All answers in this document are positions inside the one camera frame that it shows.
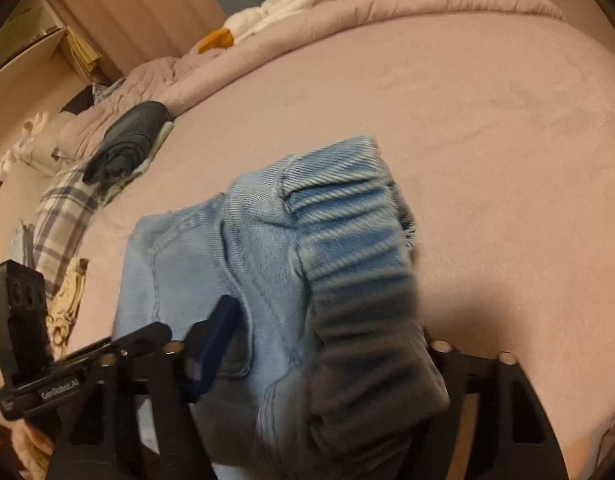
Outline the small white plush toy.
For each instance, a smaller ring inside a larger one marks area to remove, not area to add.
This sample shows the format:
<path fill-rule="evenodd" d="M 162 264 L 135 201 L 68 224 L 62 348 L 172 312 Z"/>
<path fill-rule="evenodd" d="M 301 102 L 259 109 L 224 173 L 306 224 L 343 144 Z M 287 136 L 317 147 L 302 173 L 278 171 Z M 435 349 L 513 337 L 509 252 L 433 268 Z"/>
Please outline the small white plush toy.
<path fill-rule="evenodd" d="M 35 167 L 33 149 L 35 138 L 43 131 L 50 120 L 49 112 L 36 113 L 26 119 L 21 127 L 19 139 L 2 155 L 0 159 L 0 187 L 6 181 L 17 162 Z"/>

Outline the beige headboard shelf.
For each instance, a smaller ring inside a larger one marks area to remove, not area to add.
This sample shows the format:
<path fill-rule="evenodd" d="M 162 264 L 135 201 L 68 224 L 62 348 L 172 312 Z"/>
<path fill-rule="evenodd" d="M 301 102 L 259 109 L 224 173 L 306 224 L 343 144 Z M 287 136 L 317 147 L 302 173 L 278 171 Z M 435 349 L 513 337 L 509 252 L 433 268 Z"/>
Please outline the beige headboard shelf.
<path fill-rule="evenodd" d="M 0 29 L 0 99 L 55 54 L 86 84 L 109 81 L 102 55 L 48 0 L 20 0 Z"/>

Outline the light blue denim pants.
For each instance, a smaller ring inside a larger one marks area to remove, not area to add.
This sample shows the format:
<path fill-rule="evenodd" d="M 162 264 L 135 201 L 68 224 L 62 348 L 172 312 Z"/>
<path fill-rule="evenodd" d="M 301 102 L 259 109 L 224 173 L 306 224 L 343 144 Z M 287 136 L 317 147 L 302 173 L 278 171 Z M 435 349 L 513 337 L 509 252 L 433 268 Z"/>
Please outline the light blue denim pants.
<path fill-rule="evenodd" d="M 182 338 L 223 296 L 244 320 L 193 409 L 212 462 L 280 479 L 387 479 L 449 396 L 423 336 L 414 221 L 377 145 L 357 136 L 143 218 L 114 335 Z"/>

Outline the cream printed folded garment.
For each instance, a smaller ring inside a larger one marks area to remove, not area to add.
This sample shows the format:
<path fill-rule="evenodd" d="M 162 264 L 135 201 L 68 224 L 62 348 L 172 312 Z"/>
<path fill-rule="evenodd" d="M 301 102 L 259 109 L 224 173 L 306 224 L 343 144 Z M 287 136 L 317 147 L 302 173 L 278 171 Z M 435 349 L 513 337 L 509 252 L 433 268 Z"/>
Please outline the cream printed folded garment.
<path fill-rule="evenodd" d="M 76 325 L 84 295 L 88 260 L 72 258 L 58 292 L 47 308 L 46 328 L 53 359 L 59 361 L 68 354 L 68 343 Z"/>

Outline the pink curtain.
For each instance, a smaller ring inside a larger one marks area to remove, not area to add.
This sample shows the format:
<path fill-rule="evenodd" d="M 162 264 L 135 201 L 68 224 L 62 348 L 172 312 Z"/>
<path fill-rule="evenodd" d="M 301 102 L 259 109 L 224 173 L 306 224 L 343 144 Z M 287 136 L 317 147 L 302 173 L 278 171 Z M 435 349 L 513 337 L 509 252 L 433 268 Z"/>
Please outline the pink curtain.
<path fill-rule="evenodd" d="M 216 0 L 48 1 L 102 56 L 100 69 L 110 79 L 156 58 L 178 58 L 226 18 Z"/>

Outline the folded dark denim jeans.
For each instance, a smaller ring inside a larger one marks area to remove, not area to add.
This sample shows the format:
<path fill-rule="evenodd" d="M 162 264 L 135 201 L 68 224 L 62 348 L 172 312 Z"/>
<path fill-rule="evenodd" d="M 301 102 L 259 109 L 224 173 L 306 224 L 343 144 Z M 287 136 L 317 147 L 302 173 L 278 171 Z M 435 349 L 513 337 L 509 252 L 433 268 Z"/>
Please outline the folded dark denim jeans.
<path fill-rule="evenodd" d="M 114 183 L 132 174 L 148 158 L 162 127 L 171 120 L 160 102 L 133 106 L 108 128 L 85 166 L 82 181 L 87 185 Z"/>

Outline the small folded light denim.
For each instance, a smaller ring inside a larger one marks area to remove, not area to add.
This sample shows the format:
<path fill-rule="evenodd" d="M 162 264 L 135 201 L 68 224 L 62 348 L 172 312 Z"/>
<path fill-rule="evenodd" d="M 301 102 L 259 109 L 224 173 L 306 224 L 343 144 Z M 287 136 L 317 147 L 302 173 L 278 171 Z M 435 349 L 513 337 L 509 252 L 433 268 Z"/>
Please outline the small folded light denim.
<path fill-rule="evenodd" d="M 8 258 L 28 268 L 35 268 L 34 225 L 19 221 L 10 238 Z"/>

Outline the blue plaid pillow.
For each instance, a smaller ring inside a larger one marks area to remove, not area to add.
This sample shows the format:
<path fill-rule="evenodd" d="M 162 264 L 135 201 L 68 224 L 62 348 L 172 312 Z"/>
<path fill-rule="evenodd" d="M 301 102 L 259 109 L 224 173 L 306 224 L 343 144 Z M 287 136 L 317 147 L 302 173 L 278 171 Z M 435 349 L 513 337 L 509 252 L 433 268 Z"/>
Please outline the blue plaid pillow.
<path fill-rule="evenodd" d="M 33 263 L 44 276 L 47 300 L 58 293 L 98 209 L 98 184 L 83 182 L 86 166 L 87 162 L 77 162 L 59 171 L 36 208 Z"/>

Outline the pink quilted comforter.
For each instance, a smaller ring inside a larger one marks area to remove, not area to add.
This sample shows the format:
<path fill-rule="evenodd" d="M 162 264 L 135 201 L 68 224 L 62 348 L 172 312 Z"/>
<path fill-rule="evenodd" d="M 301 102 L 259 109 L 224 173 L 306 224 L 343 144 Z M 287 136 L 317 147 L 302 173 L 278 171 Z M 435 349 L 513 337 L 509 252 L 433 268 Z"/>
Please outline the pink quilted comforter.
<path fill-rule="evenodd" d="M 162 103 L 178 117 L 227 84 L 288 52 L 346 30 L 417 15 L 493 12 L 563 20 L 549 0 L 333 0 L 285 18 L 228 49 L 180 58 L 158 58 L 137 66 L 120 86 L 61 130 L 59 148 L 70 160 L 92 156 L 107 129 L 141 102 Z"/>

